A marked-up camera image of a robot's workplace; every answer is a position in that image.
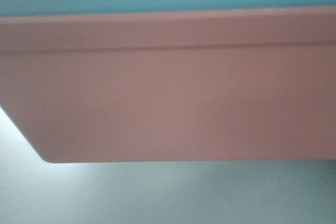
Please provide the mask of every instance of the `white surface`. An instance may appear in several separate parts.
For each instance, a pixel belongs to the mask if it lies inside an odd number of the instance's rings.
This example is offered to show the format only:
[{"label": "white surface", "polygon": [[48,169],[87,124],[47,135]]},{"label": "white surface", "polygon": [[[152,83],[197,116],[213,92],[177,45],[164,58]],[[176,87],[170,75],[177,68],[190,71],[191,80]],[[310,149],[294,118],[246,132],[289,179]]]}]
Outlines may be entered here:
[{"label": "white surface", "polygon": [[335,161],[49,164],[0,110],[1,224],[334,224]]}]

